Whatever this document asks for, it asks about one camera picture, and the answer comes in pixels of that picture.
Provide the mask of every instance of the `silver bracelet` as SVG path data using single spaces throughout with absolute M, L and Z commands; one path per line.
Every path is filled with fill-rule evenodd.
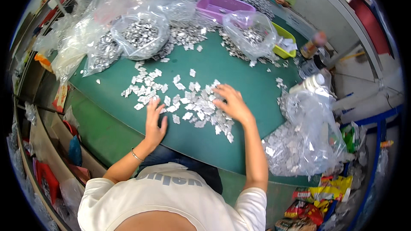
M 144 162 L 144 160 L 142 160 L 142 159 L 140 159 L 140 158 L 138 158 L 138 157 L 136 156 L 136 154 L 133 152 L 133 149 L 134 149 L 134 147 L 131 148 L 131 154 L 132 154 L 134 157 L 136 157 L 137 160 L 139 160 L 139 161 L 141 161 L 141 162 Z

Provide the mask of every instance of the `white plastic bottle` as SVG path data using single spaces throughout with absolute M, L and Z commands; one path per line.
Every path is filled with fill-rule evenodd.
M 318 73 L 316 75 L 308 77 L 307 79 L 301 81 L 299 84 L 290 88 L 289 93 L 292 94 L 302 90 L 315 92 L 315 90 L 324 85 L 325 82 L 326 81 L 324 79 L 324 76 L 321 73 Z

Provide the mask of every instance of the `purple plastic basket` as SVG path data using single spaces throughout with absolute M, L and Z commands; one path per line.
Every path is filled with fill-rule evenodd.
M 223 16 L 237 10 L 255 12 L 256 9 L 240 0 L 198 0 L 197 10 L 217 19 L 223 23 Z

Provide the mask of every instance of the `white t-shirt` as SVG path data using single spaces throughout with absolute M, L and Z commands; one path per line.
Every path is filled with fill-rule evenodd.
M 167 210 L 187 218 L 198 231 L 264 231 L 266 206 L 265 192 L 251 187 L 232 208 L 196 172 L 169 162 L 146 167 L 136 178 L 117 184 L 90 179 L 78 221 L 83 231 L 114 230 L 138 213 Z

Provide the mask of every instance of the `green tabletop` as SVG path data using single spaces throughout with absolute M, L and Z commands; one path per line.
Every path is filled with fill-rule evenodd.
M 284 20 L 276 18 L 274 22 L 295 36 L 297 46 L 306 42 L 306 39 L 290 28 Z M 205 85 L 212 84 L 214 79 L 217 79 L 241 91 L 244 101 L 256 117 L 260 136 L 262 138 L 267 136 L 284 122 L 277 105 L 277 97 L 281 95 L 281 91 L 276 87 L 275 79 L 282 78 L 288 87 L 292 87 L 301 80 L 293 59 L 289 59 L 288 68 L 276 68 L 272 64 L 261 64 L 260 62 L 251 68 L 249 62 L 228 54 L 225 47 L 220 45 L 222 38 L 218 32 L 209 32 L 207 37 L 207 40 L 199 43 L 203 46 L 202 52 L 185 51 L 182 46 L 175 46 L 172 53 L 167 56 L 170 58 L 168 63 L 146 61 L 144 67 L 147 72 L 156 68 L 162 71 L 162 76 L 157 77 L 155 82 L 167 83 L 169 87 L 165 94 L 158 91 L 157 95 L 161 100 L 164 100 L 165 95 L 173 98 L 180 94 L 184 97 L 184 91 L 177 90 L 172 83 L 173 77 L 177 74 L 181 76 L 181 83 L 186 86 L 186 90 L 191 81 L 198 81 L 204 88 Z M 83 59 L 70 82 L 103 110 L 136 131 L 145 134 L 145 107 L 139 111 L 134 109 L 134 105 L 139 103 L 138 96 L 134 93 L 128 98 L 121 96 L 121 92 L 131 84 L 131 78 L 139 73 L 134 68 L 135 61 L 121 57 L 117 63 L 105 71 L 83 78 L 80 70 L 84 68 L 85 60 L 86 58 Z M 191 68 L 197 72 L 195 78 L 189 76 Z M 185 112 L 184 105 L 181 105 L 174 113 L 163 114 L 168 116 L 168 130 L 162 144 L 210 165 L 245 174 L 244 133 L 241 125 L 238 122 L 233 125 L 234 142 L 231 144 L 224 134 L 216 135 L 214 126 L 209 122 L 204 128 L 195 128 L 194 124 L 182 119 L 180 119 L 180 125 L 174 124 L 172 114 L 177 114 L 181 118 Z M 133 145 L 113 146 L 131 147 Z M 271 175 L 270 180 L 292 185 L 308 185 L 305 176 L 295 178 Z

